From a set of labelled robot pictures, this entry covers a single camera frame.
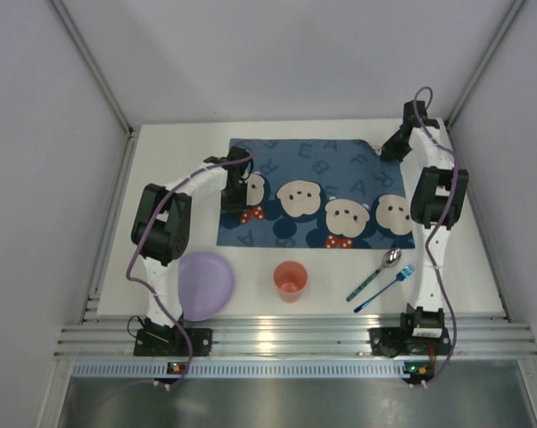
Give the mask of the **orange plastic cup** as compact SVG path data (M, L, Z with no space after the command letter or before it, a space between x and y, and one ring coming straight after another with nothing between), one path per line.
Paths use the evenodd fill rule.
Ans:
M276 267L273 281L280 299L293 303L300 299L308 283L308 273L299 262L288 260Z

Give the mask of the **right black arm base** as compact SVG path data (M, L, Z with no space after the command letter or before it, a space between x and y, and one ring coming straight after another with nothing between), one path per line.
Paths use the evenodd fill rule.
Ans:
M369 331L372 354L378 357L442 356L450 351L451 341L444 311L425 310L407 305L396 327L377 327Z

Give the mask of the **blue bear print placemat cloth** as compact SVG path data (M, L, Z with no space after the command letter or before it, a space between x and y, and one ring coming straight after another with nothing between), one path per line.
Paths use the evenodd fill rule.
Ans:
M253 153L247 202L219 218L217 244L293 249L412 249L401 166L358 139L233 138Z

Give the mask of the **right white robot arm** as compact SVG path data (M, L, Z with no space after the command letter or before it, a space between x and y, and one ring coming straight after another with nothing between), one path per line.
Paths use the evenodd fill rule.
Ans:
M417 292L410 306L427 313L446 312L441 288L446 246L469 180L439 138L439 123L428 117L426 103L409 101L399 128L379 149L380 159L399 163L404 176L417 248Z

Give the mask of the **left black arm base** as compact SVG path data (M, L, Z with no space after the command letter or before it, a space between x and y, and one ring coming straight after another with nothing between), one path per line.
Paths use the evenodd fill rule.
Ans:
M133 316L128 320L127 332L135 340L136 357L188 357L189 345L194 357L207 357L211 352L210 328L187 328L187 340L176 327L157 325L149 317Z

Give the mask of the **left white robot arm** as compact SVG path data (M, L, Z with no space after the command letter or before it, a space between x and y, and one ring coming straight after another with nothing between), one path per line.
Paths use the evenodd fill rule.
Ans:
M252 171L252 164L252 154L234 146L224 157L206 158L187 177L167 185L145 186L130 233L135 250L126 278L147 290L147 317L152 323L178 326L183 315L178 267L189 244L196 206L216 194L222 214L240 216L246 208L245 177Z

